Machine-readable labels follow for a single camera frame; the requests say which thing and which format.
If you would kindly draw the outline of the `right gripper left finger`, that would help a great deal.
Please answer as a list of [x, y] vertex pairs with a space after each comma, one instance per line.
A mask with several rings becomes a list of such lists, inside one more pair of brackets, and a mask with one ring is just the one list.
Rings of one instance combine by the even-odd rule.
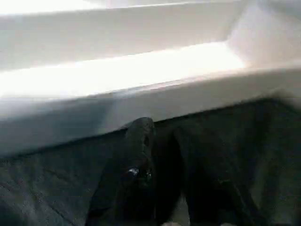
[[155, 224], [154, 122], [134, 120], [106, 163], [94, 192], [86, 225], [150, 226]]

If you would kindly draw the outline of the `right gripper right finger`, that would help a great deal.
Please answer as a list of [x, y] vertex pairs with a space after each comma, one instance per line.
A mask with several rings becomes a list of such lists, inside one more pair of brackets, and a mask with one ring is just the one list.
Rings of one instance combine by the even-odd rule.
[[180, 126], [174, 136], [183, 160], [190, 225], [259, 225], [259, 214], [235, 157], [211, 130]]

